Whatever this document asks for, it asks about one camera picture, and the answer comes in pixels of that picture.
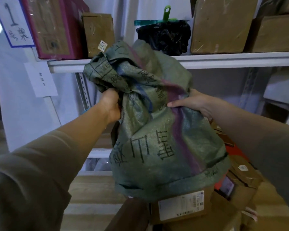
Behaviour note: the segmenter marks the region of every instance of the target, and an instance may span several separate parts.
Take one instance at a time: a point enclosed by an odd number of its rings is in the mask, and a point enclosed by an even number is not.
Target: hand
[[[167,106],[170,108],[174,108],[178,106],[185,106],[190,109],[200,111],[202,115],[207,118],[212,118],[209,107],[210,107],[210,104],[215,99],[218,99],[218,98],[202,94],[195,89],[190,89],[189,97],[182,99],[182,100],[175,100],[175,101],[169,102]]]
[[[106,112],[107,123],[112,123],[120,119],[121,111],[118,105],[119,95],[114,88],[110,88],[102,93],[102,97],[98,104],[103,107]]]

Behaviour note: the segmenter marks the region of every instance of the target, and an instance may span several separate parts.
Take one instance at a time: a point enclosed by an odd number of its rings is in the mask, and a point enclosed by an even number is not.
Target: pink box
[[[83,0],[21,0],[41,59],[83,59],[87,43],[82,13]]]

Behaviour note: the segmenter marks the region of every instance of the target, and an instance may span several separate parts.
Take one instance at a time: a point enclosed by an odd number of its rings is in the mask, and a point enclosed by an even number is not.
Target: handwritten sign
[[[36,97],[58,95],[47,62],[27,62],[25,68]]]
[[[0,23],[12,48],[34,46],[19,0],[0,0]]]

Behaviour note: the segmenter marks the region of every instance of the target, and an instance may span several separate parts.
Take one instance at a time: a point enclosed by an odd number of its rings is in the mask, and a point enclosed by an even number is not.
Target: metal shelf
[[[175,56],[186,69],[289,66],[289,52]],[[80,73],[90,59],[48,61],[51,73]]]

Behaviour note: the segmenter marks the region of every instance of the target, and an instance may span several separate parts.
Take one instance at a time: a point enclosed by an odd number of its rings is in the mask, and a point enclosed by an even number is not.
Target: barcode
[[[196,207],[196,195],[193,196],[193,207]]]
[[[187,212],[177,213],[177,217],[180,217],[180,216],[183,216],[183,215],[187,215],[187,214],[190,214],[190,213],[194,213],[194,212],[195,212],[194,210],[190,210],[190,211],[187,211]]]

